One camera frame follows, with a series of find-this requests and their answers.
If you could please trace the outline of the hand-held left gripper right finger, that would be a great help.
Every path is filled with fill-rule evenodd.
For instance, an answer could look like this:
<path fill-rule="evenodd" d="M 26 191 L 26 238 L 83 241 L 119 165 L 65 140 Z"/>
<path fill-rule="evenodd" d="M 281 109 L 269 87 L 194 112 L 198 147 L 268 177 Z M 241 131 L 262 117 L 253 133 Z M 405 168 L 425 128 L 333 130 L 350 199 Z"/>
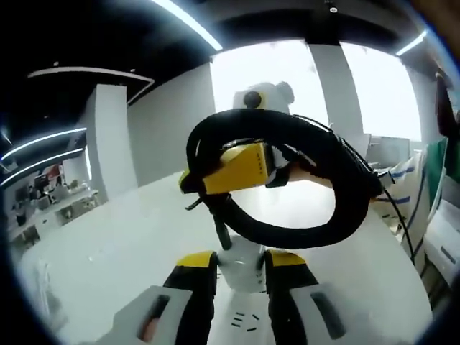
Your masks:
<path fill-rule="evenodd" d="M 366 321 L 340 290 L 320 283 L 297 254 L 264 254 L 268 314 L 276 344 L 365 344 Z"/>

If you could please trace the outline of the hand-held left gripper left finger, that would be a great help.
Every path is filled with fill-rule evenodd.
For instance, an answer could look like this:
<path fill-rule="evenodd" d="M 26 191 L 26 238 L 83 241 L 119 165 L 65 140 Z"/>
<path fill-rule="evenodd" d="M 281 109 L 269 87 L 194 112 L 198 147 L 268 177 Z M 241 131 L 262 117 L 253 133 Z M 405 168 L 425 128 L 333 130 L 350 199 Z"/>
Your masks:
<path fill-rule="evenodd" d="M 179 259 L 114 317 L 115 344 L 206 344 L 214 316 L 218 257 L 209 250 Z"/>

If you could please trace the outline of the person's right hand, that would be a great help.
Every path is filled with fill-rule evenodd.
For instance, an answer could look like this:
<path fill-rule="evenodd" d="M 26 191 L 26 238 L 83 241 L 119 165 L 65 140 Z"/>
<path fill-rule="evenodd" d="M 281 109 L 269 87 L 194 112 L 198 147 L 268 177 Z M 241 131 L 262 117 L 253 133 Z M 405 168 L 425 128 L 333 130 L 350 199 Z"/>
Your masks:
<path fill-rule="evenodd" d="M 294 166 L 294 167 L 290 168 L 289 181 L 293 182 L 293 181 L 300 181 L 300 180 L 311 181 L 313 183 L 322 185 L 323 187 L 326 187 L 326 188 L 329 188 L 329 189 L 334 188 L 329 179 L 320 178 L 320 177 L 318 177 L 316 175 L 313 175 L 312 173 L 310 173 L 310 172 L 308 172 L 306 170 L 303 170 L 302 168 L 300 168 L 298 166 Z"/>

